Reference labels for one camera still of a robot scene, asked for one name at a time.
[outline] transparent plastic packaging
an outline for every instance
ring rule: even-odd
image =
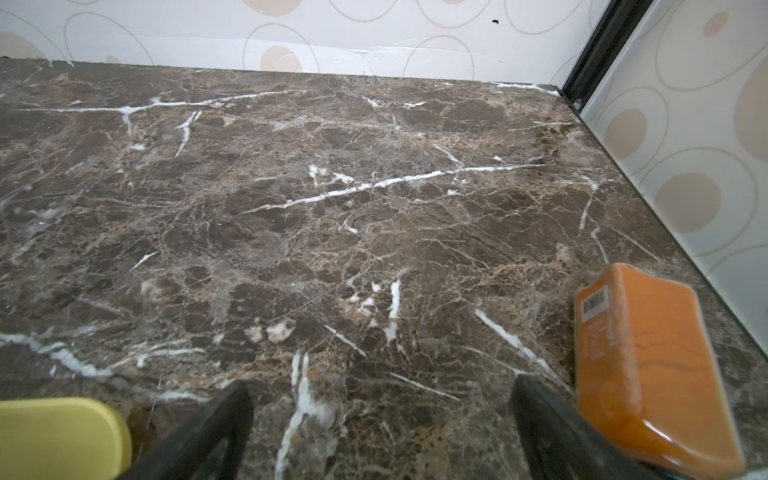
[[[574,298],[578,411],[627,455],[698,479],[744,459],[688,285],[613,263]]]

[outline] marble countertop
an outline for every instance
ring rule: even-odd
[[[768,464],[765,359],[557,92],[3,58],[0,97],[4,399],[138,452],[243,379],[243,478],[529,478],[514,371],[570,398],[622,261],[697,290]]]

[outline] barcode label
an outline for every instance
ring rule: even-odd
[[[597,292],[592,293],[584,302],[581,302],[581,322],[584,323],[593,316],[608,310],[608,285],[603,286]]]

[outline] yellow plastic tray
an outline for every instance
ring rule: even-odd
[[[110,480],[131,463],[128,427],[91,399],[0,402],[0,478]]]

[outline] patterned wallpaper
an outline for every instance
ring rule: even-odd
[[[562,85],[608,0],[5,0],[0,55]]]
[[[768,351],[768,2],[656,0],[581,116]]]

